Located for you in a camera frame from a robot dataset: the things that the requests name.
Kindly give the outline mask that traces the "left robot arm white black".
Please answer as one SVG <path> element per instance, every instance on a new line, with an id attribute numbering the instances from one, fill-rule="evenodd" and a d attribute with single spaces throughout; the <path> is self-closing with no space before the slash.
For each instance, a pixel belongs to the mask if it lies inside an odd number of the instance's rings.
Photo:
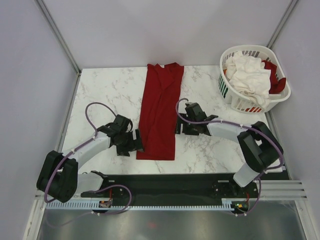
<path id="1" fill-rule="evenodd" d="M 106 175 L 99 171 L 85 174 L 78 171 L 94 156 L 111 147 L 116 148 L 118 156 L 124 157 L 134 151 L 143 152 L 140 130 L 132 127 L 130 119 L 118 114 L 113 122 L 95 129 L 94 135 L 84 143 L 63 152 L 50 151 L 36 182 L 37 189 L 61 203 L 85 192 L 106 196 L 110 191 L 109 183 L 104 181 Z"/>

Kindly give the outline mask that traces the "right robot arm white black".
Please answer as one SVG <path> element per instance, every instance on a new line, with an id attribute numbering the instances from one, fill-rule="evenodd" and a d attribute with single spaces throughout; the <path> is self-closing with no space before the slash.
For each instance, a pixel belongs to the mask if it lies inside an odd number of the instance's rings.
<path id="1" fill-rule="evenodd" d="M 175 105 L 176 133 L 219 137 L 238 143 L 245 163 L 233 175 L 229 191 L 235 197 L 247 191 L 247 185 L 269 170 L 284 165 L 284 150 L 269 127 L 262 121 L 252 125 L 223 120 L 217 115 L 206 115 L 196 102 L 185 103 L 185 113 L 179 112 L 180 99 Z"/>

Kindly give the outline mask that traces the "red t shirt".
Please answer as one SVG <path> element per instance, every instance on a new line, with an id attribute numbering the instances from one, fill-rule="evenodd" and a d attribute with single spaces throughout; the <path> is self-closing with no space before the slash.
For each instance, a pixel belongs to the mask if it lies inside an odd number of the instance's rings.
<path id="1" fill-rule="evenodd" d="M 144 151 L 137 160 L 173 161 L 176 150 L 176 103 L 184 67 L 178 63 L 147 65 L 138 128 Z"/>

